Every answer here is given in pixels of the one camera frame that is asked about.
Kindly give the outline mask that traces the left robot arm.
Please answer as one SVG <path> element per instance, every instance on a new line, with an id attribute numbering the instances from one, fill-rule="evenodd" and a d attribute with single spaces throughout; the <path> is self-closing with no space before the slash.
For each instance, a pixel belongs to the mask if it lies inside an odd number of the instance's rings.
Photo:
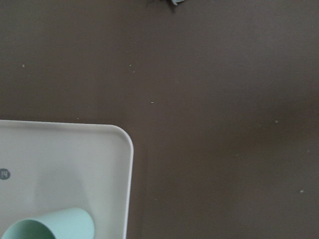
<path id="1" fill-rule="evenodd" d="M 148 0 L 148 1 L 146 1 L 146 5 L 153 4 L 153 3 L 156 3 L 156 2 L 164 2 L 169 7 L 176 7 L 180 3 L 185 2 L 185 0 Z"/>

